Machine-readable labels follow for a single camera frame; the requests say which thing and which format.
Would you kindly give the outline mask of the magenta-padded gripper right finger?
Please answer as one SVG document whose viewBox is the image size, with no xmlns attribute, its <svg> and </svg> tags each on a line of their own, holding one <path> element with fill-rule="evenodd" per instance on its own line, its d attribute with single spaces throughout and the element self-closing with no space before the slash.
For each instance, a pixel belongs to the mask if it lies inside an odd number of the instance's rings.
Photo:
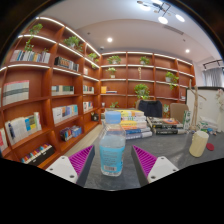
<svg viewBox="0 0 224 224">
<path fill-rule="evenodd" d="M 178 168 L 165 156 L 156 157 L 138 146 L 132 146 L 131 155 L 141 186 L 178 171 Z"/>
</svg>

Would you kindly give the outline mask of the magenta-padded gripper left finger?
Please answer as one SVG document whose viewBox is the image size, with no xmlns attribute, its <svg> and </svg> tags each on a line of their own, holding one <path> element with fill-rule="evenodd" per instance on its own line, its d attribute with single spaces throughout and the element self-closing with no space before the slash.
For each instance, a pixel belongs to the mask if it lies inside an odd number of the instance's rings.
<svg viewBox="0 0 224 224">
<path fill-rule="evenodd" d="M 47 168 L 47 171 L 83 187 L 94 156 L 95 147 L 90 145 L 70 157 L 59 157 Z"/>
</svg>

